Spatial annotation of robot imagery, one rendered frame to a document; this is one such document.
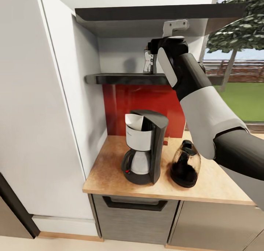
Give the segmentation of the bottle of coffee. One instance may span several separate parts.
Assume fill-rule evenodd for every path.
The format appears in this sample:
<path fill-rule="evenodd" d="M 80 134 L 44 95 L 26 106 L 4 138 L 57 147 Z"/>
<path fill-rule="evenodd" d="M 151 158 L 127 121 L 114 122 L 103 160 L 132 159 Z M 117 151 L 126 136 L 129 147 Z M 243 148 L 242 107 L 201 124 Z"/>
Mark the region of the bottle of coffee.
<path fill-rule="evenodd" d="M 156 74 L 157 54 L 151 54 L 151 51 L 148 50 L 148 46 L 146 46 L 146 50 L 144 50 L 144 57 L 145 57 L 145 66 L 144 66 L 143 74 Z"/>

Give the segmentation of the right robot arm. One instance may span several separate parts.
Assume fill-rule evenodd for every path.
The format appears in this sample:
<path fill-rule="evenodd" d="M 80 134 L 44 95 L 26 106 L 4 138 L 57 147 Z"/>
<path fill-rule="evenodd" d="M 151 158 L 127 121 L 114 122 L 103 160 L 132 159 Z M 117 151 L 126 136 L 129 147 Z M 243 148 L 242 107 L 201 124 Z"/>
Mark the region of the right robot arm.
<path fill-rule="evenodd" d="M 166 21 L 162 38 L 148 42 L 148 50 L 157 54 L 176 91 L 197 151 L 214 160 L 264 212 L 264 140 L 252 135 L 225 104 L 207 78 L 205 66 L 188 52 L 185 37 L 172 36 L 189 26 L 186 19 Z"/>

